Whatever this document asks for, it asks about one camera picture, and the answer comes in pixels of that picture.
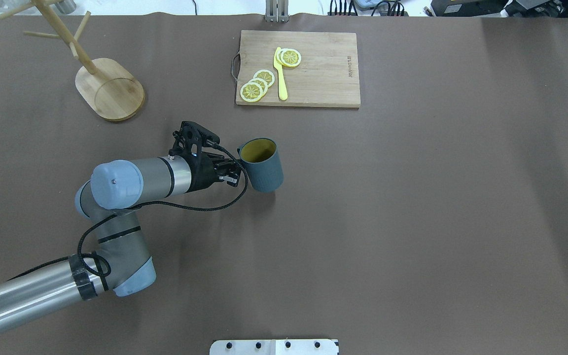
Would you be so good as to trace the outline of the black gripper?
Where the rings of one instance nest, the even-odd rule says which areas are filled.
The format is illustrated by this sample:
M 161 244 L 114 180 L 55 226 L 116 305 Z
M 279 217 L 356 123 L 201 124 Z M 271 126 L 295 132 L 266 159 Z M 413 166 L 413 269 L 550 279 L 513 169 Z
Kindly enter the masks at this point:
M 217 172 L 240 172 L 242 168 L 237 160 L 201 151 L 197 155 L 187 154 L 185 161 L 191 169 L 191 185 L 187 193 L 206 189 L 215 182 L 225 182 L 232 187 L 237 187 L 239 184 L 239 173 L 217 174 Z

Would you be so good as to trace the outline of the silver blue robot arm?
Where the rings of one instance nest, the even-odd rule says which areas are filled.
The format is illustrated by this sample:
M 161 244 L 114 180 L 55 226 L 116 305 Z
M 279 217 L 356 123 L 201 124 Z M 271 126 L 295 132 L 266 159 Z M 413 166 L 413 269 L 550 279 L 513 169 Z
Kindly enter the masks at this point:
M 70 256 L 0 284 L 0 333 L 109 290 L 124 297 L 152 285 L 156 271 L 136 211 L 217 182 L 237 186 L 241 175 L 237 159 L 208 152 L 100 164 L 75 198 L 92 227 Z

